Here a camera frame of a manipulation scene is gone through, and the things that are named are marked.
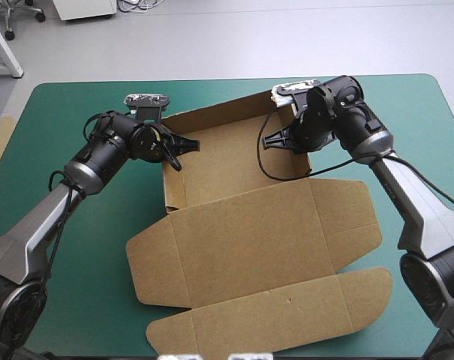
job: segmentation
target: gray floor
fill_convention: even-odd
[[[76,23],[37,3],[45,23],[14,23],[26,73],[0,78],[0,114],[20,117],[47,82],[411,73],[434,76],[454,113],[454,1],[165,0]]]

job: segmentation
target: chair base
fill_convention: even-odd
[[[38,7],[32,7],[33,0],[25,0],[26,5],[18,5],[22,0],[0,0],[0,14],[5,17],[5,25],[7,30],[5,31],[5,39],[13,40],[15,38],[14,30],[11,27],[11,16],[16,10],[29,11],[35,14],[35,19],[42,23],[45,21],[44,11]]]

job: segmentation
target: green table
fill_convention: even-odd
[[[38,86],[0,163],[0,235],[47,193],[48,176],[83,145],[85,120],[104,110],[126,110],[132,92],[170,96],[167,114],[270,89],[295,79],[168,82],[79,82]],[[428,75],[360,76],[371,108],[395,135],[395,148],[454,196],[454,118]],[[316,169],[348,159],[338,143],[312,155]],[[326,177],[368,184],[383,231],[379,249],[344,271],[387,267],[394,277],[385,314],[357,334],[283,351],[283,356],[418,356],[436,332],[401,279],[396,250],[402,220],[366,166]],[[105,190],[72,216],[50,281],[50,299],[28,347],[57,355],[152,356],[144,332],[180,309],[140,304],[125,244],[165,216],[161,166],[131,161]]]

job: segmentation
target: unfolded cardboard box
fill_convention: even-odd
[[[392,278],[382,268],[336,274],[381,243],[359,181],[277,183],[258,169],[256,139],[273,109],[269,93],[171,116],[200,140],[164,166],[168,216],[133,237],[128,260],[138,299],[190,308],[149,324],[160,353],[271,352],[350,334],[385,309]],[[284,108],[266,134],[291,122]],[[263,151],[278,176],[308,171],[306,156]]]

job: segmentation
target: chair wheel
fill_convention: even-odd
[[[45,21],[46,17],[45,17],[45,14],[42,12],[42,13],[37,13],[35,15],[35,19],[38,20],[39,23],[42,23],[43,21]]]
[[[15,33],[13,31],[5,31],[5,39],[11,41],[15,38]]]

